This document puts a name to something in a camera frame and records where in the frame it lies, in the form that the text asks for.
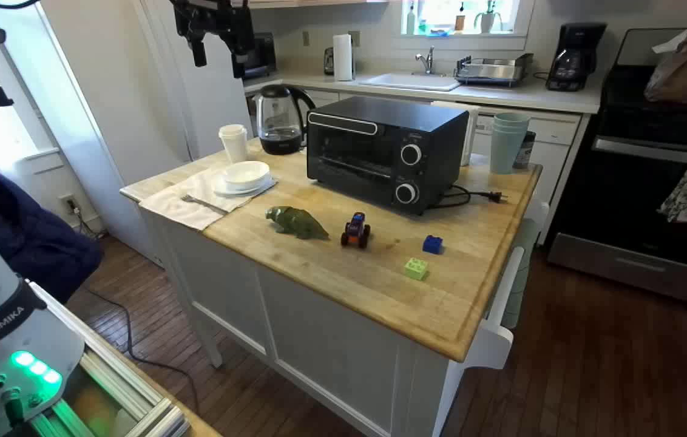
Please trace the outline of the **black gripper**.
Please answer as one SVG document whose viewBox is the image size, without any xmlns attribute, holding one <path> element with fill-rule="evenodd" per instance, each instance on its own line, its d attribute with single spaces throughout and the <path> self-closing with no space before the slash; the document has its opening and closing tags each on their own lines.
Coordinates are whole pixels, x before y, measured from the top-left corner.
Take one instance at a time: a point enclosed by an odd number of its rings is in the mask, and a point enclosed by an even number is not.
<svg viewBox="0 0 687 437">
<path fill-rule="evenodd" d="M 170 4 L 175 28 L 196 67 L 205 63 L 203 37 L 215 34 L 231 50 L 232 74 L 246 74 L 247 54 L 254 49 L 249 0 L 170 0 Z"/>
</svg>

